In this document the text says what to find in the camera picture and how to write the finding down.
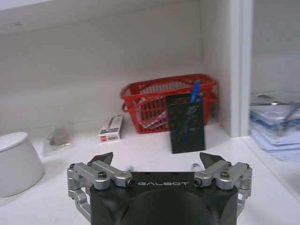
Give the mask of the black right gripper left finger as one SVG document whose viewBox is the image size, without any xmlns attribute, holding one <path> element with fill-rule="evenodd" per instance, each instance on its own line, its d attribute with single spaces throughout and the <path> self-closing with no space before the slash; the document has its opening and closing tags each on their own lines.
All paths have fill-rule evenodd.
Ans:
<svg viewBox="0 0 300 225">
<path fill-rule="evenodd" d="M 77 210 L 84 216 L 91 216 L 87 194 L 82 189 L 93 186 L 97 190 L 106 190 L 111 181 L 118 187 L 128 188 L 133 185 L 130 172 L 121 171 L 111 166 L 113 153 L 95 156 L 88 163 L 71 164 L 67 169 L 68 196 L 75 201 Z"/>
</svg>

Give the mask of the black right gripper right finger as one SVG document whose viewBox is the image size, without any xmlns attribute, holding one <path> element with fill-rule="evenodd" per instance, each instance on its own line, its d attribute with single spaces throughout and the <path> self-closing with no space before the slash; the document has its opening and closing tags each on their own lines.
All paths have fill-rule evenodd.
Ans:
<svg viewBox="0 0 300 225">
<path fill-rule="evenodd" d="M 212 155 L 201 152 L 200 159 L 204 170 L 195 172 L 194 186 L 197 188 L 208 187 L 213 181 L 221 190 L 238 189 L 241 199 L 237 200 L 237 216 L 245 207 L 245 202 L 251 196 L 252 168 L 247 163 L 238 162 L 232 165 L 219 155 Z"/>
</svg>

